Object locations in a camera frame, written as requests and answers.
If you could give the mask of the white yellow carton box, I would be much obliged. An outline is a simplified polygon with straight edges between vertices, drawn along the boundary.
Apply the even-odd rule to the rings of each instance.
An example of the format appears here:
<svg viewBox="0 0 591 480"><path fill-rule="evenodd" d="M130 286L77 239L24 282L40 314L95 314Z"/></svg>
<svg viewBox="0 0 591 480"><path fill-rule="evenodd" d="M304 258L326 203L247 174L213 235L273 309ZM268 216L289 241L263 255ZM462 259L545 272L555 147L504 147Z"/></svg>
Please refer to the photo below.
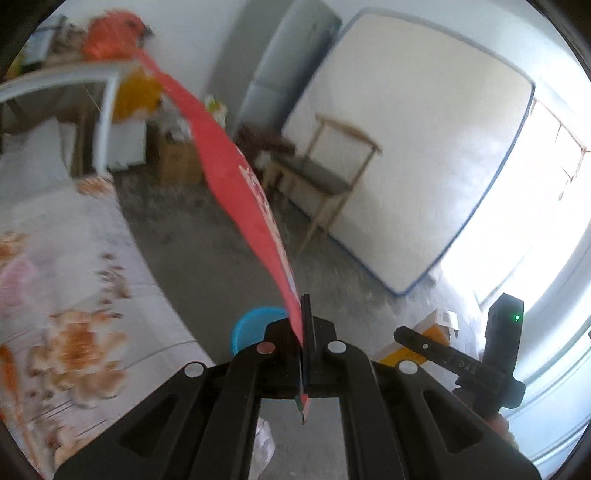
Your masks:
<svg viewBox="0 0 591 480"><path fill-rule="evenodd" d="M458 315L449 310L437 309L420 321L413 330L430 340L450 346L451 340L457 338L459 334ZM396 366L403 360L411 360L418 365L427 362L424 356L399 344L397 341L393 341L380 352L377 352L373 360L391 367Z"/></svg>

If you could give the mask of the red snack bag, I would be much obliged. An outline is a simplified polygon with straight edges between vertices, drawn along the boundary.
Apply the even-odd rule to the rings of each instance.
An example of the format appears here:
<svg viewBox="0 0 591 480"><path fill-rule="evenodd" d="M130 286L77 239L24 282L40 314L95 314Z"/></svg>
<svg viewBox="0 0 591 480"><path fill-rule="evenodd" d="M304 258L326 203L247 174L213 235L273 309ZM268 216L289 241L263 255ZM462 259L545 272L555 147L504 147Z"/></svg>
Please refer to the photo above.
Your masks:
<svg viewBox="0 0 591 480"><path fill-rule="evenodd" d="M303 344L304 319L294 272L270 203L252 167L211 113L206 111L204 103L163 72L145 51L134 48L132 52L188 121L209 190L273 277L287 309L291 330L297 341Z"/></svg>

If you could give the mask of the blue plastic trash bin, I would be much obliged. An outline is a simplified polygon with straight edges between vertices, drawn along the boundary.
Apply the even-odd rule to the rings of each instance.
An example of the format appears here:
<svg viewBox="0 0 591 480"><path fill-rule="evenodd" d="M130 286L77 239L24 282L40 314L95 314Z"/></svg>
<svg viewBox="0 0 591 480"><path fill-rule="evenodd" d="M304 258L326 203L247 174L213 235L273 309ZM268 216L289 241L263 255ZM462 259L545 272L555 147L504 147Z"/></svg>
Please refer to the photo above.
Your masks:
<svg viewBox="0 0 591 480"><path fill-rule="evenodd" d="M287 318L283 307L257 307L242 315L232 329L230 338L231 353L238 354L242 349L263 341L266 326Z"/></svg>

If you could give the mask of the wooden chair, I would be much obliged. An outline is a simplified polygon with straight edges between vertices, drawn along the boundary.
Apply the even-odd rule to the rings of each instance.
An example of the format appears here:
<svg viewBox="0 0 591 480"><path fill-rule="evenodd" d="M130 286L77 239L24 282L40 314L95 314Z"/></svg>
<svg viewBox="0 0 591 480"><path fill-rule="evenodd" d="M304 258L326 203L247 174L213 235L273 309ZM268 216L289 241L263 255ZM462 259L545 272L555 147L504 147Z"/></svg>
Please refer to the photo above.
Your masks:
<svg viewBox="0 0 591 480"><path fill-rule="evenodd" d="M301 240L300 246L297 248L297 253L295 253L297 256L307 247L318 227L322 228L324 236L329 234L329 229L332 228L335 219L338 218L342 209L348 203L356 184L359 183L369 167L370 161L377 155L383 154L380 144L361 128L321 113L315 114L315 120L318 122L318 127L315 129L315 133L311 137L304 154L270 153L270 162L267 163L263 172L263 191L269 189L271 181L276 180L278 177L288 181L287 188L283 193L283 202L290 200L291 192L300 183L314 189L321 197L317 212L315 212L314 218L311 219L307 233L305 233L304 239ZM315 161L311 156L315 147L318 146L322 134L327 129L332 129L369 148L368 155L363 159L361 166L356 170L355 176L350 181L342 179L339 175Z"/></svg>

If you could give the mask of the cardboard box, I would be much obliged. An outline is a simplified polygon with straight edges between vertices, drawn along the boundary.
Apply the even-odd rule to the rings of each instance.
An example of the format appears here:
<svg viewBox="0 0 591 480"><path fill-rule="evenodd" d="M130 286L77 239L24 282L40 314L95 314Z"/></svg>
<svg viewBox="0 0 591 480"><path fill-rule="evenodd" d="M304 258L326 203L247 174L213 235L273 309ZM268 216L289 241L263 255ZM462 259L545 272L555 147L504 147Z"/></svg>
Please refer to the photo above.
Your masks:
<svg viewBox="0 0 591 480"><path fill-rule="evenodd" d="M191 142L158 135L156 157L156 179L161 187L194 185L204 178L197 150Z"/></svg>

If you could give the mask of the white mattress blue edge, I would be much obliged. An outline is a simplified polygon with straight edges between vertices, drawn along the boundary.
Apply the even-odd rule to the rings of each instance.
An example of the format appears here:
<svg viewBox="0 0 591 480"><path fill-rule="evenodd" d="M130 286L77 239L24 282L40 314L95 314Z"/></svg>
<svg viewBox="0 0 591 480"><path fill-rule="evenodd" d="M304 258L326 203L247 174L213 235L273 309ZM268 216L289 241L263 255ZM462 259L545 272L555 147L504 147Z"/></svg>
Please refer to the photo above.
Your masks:
<svg viewBox="0 0 591 480"><path fill-rule="evenodd" d="M505 166L533 81L430 21L363 9L315 72L283 128L304 149L318 115L381 147L331 233L394 294L447 252Z"/></svg>

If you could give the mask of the dark wooden stool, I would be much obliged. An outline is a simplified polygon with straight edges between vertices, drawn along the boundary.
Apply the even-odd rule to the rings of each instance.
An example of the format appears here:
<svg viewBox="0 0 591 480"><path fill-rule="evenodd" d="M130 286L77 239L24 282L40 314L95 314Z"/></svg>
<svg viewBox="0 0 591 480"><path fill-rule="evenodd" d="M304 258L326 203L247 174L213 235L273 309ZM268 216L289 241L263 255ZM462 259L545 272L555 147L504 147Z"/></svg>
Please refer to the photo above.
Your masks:
<svg viewBox="0 0 591 480"><path fill-rule="evenodd" d="M242 123L242 126L239 127L238 134L235 136L235 144L242 151L253 170L260 170L260 167L256 167L256 159L263 152L283 154L294 154L296 152L294 143L283 138L280 133L247 123Z"/></svg>

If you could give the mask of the white plastic bag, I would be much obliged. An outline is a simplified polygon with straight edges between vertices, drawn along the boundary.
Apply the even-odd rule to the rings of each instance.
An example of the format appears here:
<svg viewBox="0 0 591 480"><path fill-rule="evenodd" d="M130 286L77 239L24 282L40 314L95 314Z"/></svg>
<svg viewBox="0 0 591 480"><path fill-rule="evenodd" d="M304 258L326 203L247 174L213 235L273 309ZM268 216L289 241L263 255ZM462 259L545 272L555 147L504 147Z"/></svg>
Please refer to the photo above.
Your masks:
<svg viewBox="0 0 591 480"><path fill-rule="evenodd" d="M204 107L206 111L211 114L211 117L215 122L221 126L222 129L225 129L226 119L228 118L228 106L219 102L212 94L207 94L204 97Z"/></svg>

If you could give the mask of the white pillow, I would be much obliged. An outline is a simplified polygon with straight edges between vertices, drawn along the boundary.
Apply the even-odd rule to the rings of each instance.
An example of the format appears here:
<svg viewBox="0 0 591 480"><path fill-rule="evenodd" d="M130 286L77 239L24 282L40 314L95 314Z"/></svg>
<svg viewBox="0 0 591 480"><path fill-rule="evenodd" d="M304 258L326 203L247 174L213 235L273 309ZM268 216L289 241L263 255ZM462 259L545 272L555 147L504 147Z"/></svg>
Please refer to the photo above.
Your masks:
<svg viewBox="0 0 591 480"><path fill-rule="evenodd" d="M1 200L13 201L70 179L55 117L38 124L1 155Z"/></svg>

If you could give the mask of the yellow plastic bag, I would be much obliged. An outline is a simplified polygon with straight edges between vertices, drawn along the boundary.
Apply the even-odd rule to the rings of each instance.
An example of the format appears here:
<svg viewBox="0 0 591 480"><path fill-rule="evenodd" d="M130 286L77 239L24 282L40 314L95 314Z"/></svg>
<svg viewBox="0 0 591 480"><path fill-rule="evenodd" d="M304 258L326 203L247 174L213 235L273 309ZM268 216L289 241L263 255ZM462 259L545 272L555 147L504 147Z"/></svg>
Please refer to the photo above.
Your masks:
<svg viewBox="0 0 591 480"><path fill-rule="evenodd" d="M161 104L163 88L142 68L135 69L120 84L112 120L115 123L131 118L147 118L158 110Z"/></svg>

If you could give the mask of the grey refrigerator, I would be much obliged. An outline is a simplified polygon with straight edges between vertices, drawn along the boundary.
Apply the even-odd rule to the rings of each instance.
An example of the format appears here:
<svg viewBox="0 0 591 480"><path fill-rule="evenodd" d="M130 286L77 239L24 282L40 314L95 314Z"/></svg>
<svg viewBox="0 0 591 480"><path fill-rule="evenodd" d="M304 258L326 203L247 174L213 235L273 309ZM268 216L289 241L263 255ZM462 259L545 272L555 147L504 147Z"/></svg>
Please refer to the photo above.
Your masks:
<svg viewBox="0 0 591 480"><path fill-rule="evenodd" d="M322 1L293 1L263 51L235 112L242 125L280 131L332 47L342 19Z"/></svg>

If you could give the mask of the orange red plastic bag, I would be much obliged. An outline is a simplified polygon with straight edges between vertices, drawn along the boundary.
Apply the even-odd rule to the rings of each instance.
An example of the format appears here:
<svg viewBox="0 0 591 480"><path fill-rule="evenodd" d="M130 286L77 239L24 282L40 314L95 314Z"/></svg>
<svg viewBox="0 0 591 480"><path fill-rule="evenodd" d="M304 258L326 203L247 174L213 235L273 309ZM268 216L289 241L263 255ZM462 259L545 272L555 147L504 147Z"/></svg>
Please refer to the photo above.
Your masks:
<svg viewBox="0 0 591 480"><path fill-rule="evenodd" d="M152 34L135 13L109 10L89 23L82 53L91 61L132 59Z"/></svg>

